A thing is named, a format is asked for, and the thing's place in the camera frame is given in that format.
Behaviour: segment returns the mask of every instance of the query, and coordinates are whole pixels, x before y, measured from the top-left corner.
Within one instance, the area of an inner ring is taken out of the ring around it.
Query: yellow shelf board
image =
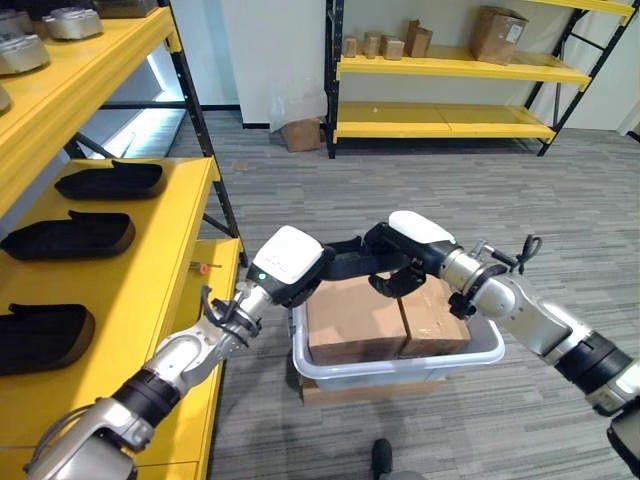
[[[623,23],[627,23],[634,8],[620,2],[610,2],[607,0],[526,0],[533,3],[546,3],[547,5],[557,5],[560,7],[579,8],[581,10],[591,10],[594,12],[611,13],[623,17]]]
[[[0,117],[0,215],[147,55],[175,36],[169,8],[103,25],[102,35],[83,41],[45,40],[48,66],[2,78],[12,107]]]
[[[7,312],[12,302],[80,303],[96,321],[88,350],[71,366],[0,377],[0,447],[33,447],[60,416],[113,393],[149,358],[162,332],[171,328],[206,205],[213,160],[144,161],[162,165],[167,176],[166,189],[156,198],[74,201],[51,186],[22,221],[24,226],[62,219],[70,209],[124,212],[131,217],[136,236],[122,254],[23,262],[0,252],[0,312]],[[106,165],[102,160],[76,160],[62,175]]]
[[[338,138],[553,138],[526,108],[502,105],[344,102]]]
[[[149,465],[138,467],[138,480],[195,480],[197,470],[195,462]]]
[[[184,330],[196,322],[200,289],[205,283],[212,289],[210,299],[215,296],[221,300],[230,300],[233,297],[239,255],[238,239],[196,242],[193,261],[221,265],[221,268],[212,268],[208,276],[192,271],[188,273],[172,331]],[[195,478],[204,480],[220,381],[221,370],[218,367],[205,382],[191,390],[159,425],[151,446],[136,457],[136,464],[197,462]]]
[[[509,65],[479,62],[466,47],[432,45],[427,55],[425,58],[403,57],[402,60],[386,60],[382,56],[372,59],[364,55],[343,56],[338,63],[338,78],[343,73],[436,75],[576,83],[581,88],[591,80],[588,75],[543,53],[517,52]]]

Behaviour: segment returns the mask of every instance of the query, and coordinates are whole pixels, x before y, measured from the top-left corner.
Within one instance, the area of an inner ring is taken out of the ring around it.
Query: cardboard box on shelf
[[[400,60],[404,52],[404,42],[393,35],[383,35],[380,53],[387,60]]]
[[[380,54],[380,42],[382,37],[379,33],[366,32],[364,34],[364,55],[367,58],[376,58]]]
[[[287,123],[281,130],[290,152],[305,152],[320,148],[320,120],[310,118]]]
[[[506,8],[480,7],[471,36],[470,50],[476,60],[508,65],[529,20]]]
[[[398,300],[407,330],[402,356],[455,353],[471,337],[464,321],[449,313],[449,286],[429,276],[424,286]]]
[[[426,57],[433,32],[422,28],[420,20],[411,20],[409,29],[407,30],[407,41],[405,43],[405,51],[410,57]]]
[[[344,37],[344,48],[342,49],[342,55],[347,58],[353,58],[358,54],[358,41],[356,37],[348,36]]]
[[[323,282],[307,302],[307,325],[319,365],[390,360],[407,338],[396,300],[365,277]]]

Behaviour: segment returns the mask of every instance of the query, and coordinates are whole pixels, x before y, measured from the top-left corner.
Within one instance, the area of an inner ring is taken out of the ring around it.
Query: shoe
[[[393,454],[391,444],[386,438],[379,438],[371,449],[371,470],[373,480],[378,480],[383,473],[391,473],[393,469]]]

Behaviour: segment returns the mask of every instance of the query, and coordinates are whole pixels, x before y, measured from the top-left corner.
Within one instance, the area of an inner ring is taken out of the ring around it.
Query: black joint ring
[[[469,291],[465,295],[465,299],[467,300],[467,302],[469,303],[473,301],[476,293],[478,293],[480,287],[482,287],[482,285],[484,285],[487,280],[489,280],[491,277],[507,273],[508,270],[509,269],[506,266],[500,264],[491,265],[485,268],[484,271],[474,280],[473,284],[469,288]]]

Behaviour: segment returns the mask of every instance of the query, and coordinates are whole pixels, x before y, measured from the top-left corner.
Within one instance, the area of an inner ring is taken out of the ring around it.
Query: plastic storage bin
[[[320,389],[328,391],[437,380],[458,367],[499,362],[505,352],[504,341],[496,325],[491,320],[476,316],[469,322],[471,341],[453,355],[316,365],[309,352],[306,304],[291,311],[290,322],[296,369],[303,376],[315,380]]]

